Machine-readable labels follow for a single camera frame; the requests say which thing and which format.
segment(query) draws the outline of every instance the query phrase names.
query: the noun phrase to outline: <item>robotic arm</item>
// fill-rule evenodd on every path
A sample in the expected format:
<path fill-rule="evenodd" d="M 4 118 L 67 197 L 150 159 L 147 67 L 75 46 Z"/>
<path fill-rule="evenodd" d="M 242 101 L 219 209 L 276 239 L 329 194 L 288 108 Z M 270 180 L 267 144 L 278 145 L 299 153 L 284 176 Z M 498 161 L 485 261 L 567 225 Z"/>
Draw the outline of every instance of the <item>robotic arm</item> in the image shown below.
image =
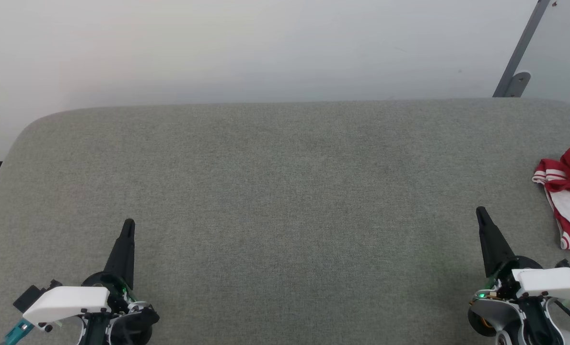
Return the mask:
<path fill-rule="evenodd" d="M 81 319 L 78 345 L 145 345 L 152 325 L 159 321 L 153 306 L 134 296 L 133 219 L 125 220 L 103 271 L 81 286 L 63 286 L 52 280 L 49 288 L 30 286 L 13 305 L 23 318 L 6 335 L 2 345 L 15 345 L 37 327 L 45 332 L 52 323 L 68 317 Z"/>
<path fill-rule="evenodd" d="M 559 329 L 548 306 L 570 300 L 570 265 L 543 269 L 515 255 L 484 207 L 476 210 L 487 284 L 470 302 L 468 320 L 476 332 L 495 337 L 496 345 L 570 345 L 570 332 Z"/>

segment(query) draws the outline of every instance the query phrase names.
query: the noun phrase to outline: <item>teal connector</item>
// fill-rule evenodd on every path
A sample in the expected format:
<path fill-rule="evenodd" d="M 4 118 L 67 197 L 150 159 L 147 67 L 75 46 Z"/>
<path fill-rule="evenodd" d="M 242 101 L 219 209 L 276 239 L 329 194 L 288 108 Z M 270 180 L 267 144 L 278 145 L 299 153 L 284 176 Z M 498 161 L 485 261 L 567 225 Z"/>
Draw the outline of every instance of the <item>teal connector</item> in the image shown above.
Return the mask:
<path fill-rule="evenodd" d="M 20 319 L 16 326 L 6 334 L 6 338 L 1 345 L 16 345 L 20 339 L 29 334 L 33 329 L 33 324 L 26 319 Z"/>

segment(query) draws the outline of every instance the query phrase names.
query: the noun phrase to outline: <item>white wall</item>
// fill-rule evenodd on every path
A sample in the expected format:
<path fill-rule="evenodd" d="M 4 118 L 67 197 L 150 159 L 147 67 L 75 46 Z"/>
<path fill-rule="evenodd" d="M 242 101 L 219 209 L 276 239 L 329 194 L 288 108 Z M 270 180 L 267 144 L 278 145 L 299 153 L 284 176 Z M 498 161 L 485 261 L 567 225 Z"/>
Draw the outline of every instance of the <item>white wall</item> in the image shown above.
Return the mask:
<path fill-rule="evenodd" d="M 547 7 L 520 70 L 532 75 L 522 97 L 570 103 L 570 0 L 557 0 L 556 6 Z"/>
<path fill-rule="evenodd" d="M 489 97 L 536 0 L 0 0 L 0 160 L 99 105 Z"/>

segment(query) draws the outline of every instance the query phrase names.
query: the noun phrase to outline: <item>gray fabric tablecloth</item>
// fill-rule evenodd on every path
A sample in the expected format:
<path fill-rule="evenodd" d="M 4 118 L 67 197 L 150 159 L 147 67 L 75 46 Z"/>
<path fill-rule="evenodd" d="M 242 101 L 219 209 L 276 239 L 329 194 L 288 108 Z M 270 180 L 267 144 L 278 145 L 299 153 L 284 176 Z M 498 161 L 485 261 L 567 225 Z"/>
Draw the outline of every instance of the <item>gray fabric tablecloth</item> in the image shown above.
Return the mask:
<path fill-rule="evenodd" d="M 490 344 L 466 318 L 485 282 L 475 207 L 515 253 L 570 259 L 530 180 L 569 146 L 570 105 L 542 100 L 46 116 L 0 170 L 0 339 L 28 286 L 103 269 L 134 218 L 134 290 L 162 317 L 151 344 Z"/>

